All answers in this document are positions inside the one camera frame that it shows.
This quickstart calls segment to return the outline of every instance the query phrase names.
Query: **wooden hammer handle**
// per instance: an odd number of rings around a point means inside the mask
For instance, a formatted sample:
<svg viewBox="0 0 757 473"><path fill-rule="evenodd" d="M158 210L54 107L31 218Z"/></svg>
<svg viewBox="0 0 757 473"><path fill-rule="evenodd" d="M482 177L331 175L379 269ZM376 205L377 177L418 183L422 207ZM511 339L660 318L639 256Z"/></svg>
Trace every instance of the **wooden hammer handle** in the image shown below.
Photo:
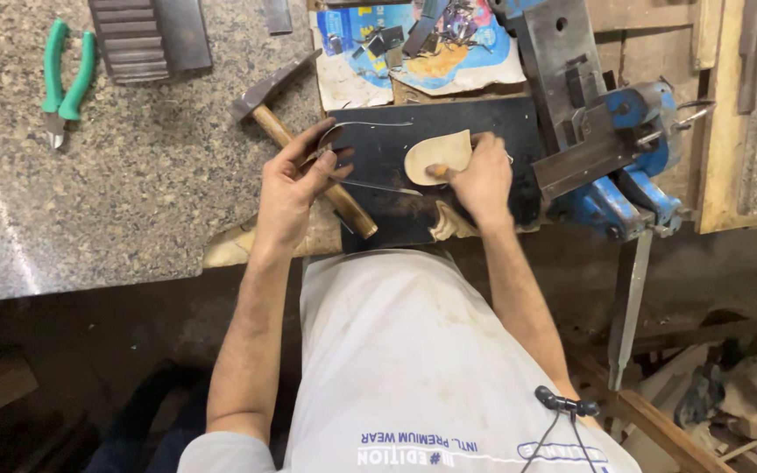
<svg viewBox="0 0 757 473"><path fill-rule="evenodd" d="M253 110L253 118L268 133L268 136L273 138L282 148L294 140L294 134L264 103ZM355 199L352 199L352 195L345 188L342 188L341 184L335 184L323 195L326 199L329 199L349 228L363 239L370 238L379 229L373 218Z"/></svg>

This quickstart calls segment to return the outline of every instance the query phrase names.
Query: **black cutting board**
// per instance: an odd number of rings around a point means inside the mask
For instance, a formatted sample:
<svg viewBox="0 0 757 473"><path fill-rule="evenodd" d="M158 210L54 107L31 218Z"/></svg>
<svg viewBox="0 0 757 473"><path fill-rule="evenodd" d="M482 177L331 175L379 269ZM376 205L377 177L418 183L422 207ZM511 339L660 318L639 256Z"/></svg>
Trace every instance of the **black cutting board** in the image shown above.
<svg viewBox="0 0 757 473"><path fill-rule="evenodd" d="M417 197L343 184L379 226L378 231L367 240L342 228L343 250L346 253L434 242L428 229L436 225L438 214L434 203L437 199L452 205L470 223L474 223L457 202L451 188L416 185L405 175L404 166L405 155L416 143L467 129L472 134L492 131L504 138L507 153L514 158L510 211L516 222L522 225L530 224L538 216L540 193L531 163L541 159L542 148L536 108L530 97L341 109L332 110L329 115L337 118L338 123L412 122L410 126L345 126L343 135L332 144L332 148L355 148L355 155L350 160L355 164L355 169L349 178L412 188L424 195Z"/></svg>

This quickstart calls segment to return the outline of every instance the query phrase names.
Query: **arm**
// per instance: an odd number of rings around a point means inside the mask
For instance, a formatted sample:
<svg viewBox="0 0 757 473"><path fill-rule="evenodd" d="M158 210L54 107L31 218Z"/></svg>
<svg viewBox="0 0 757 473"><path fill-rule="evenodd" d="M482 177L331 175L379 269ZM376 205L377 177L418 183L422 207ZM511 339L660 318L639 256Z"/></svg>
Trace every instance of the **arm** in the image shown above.
<svg viewBox="0 0 757 473"><path fill-rule="evenodd" d="M516 239L513 216L507 208L513 173L504 140L482 133L473 136L473 145L469 166L460 173L449 170L445 177L475 219L484 241L493 311L559 392L580 399L569 379L557 327ZM436 167L429 168L431 173L436 171ZM582 419L600 428L593 418Z"/></svg>
<svg viewBox="0 0 757 473"><path fill-rule="evenodd" d="M311 204L330 185L328 177L345 177L352 170L335 171L335 154L325 152L304 176L300 173L334 123L329 119L311 127L262 169L256 241L212 374L207 432L230 431L269 441L291 257L305 237Z"/></svg>

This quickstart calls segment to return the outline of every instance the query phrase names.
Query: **hand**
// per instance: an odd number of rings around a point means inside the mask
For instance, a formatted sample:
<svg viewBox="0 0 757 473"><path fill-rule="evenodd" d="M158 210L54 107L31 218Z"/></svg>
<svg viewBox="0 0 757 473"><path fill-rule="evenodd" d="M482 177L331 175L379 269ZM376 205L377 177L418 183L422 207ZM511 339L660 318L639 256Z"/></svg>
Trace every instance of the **hand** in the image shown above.
<svg viewBox="0 0 757 473"><path fill-rule="evenodd" d="M254 249L273 247L293 252L305 237L311 204L336 184L329 177L343 178L352 171L352 165L335 170L337 156L330 151L306 163L321 136L334 124L334 118L315 124L262 167Z"/></svg>
<svg viewBox="0 0 757 473"><path fill-rule="evenodd" d="M513 217L507 208L507 198L513 170L504 149L504 140L487 131L473 134L472 146L472 159L463 171L446 169L446 166L437 164L428 166L426 172L435 177L442 174L447 179L481 233L504 226L509 226L512 231Z"/></svg>

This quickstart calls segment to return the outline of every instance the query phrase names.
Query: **white t-shirt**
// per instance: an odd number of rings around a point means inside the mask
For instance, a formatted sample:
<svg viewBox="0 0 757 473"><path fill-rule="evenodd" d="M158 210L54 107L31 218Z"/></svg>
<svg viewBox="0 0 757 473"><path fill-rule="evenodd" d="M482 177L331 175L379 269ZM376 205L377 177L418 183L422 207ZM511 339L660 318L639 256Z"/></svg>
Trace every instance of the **white t-shirt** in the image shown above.
<svg viewBox="0 0 757 473"><path fill-rule="evenodd" d="M300 300L303 380L284 470L518 472L550 427L539 365L453 263L384 250L311 264ZM597 473L640 473L600 429L577 423ZM197 438L181 473L274 471L256 438ZM591 472L566 414L528 473Z"/></svg>

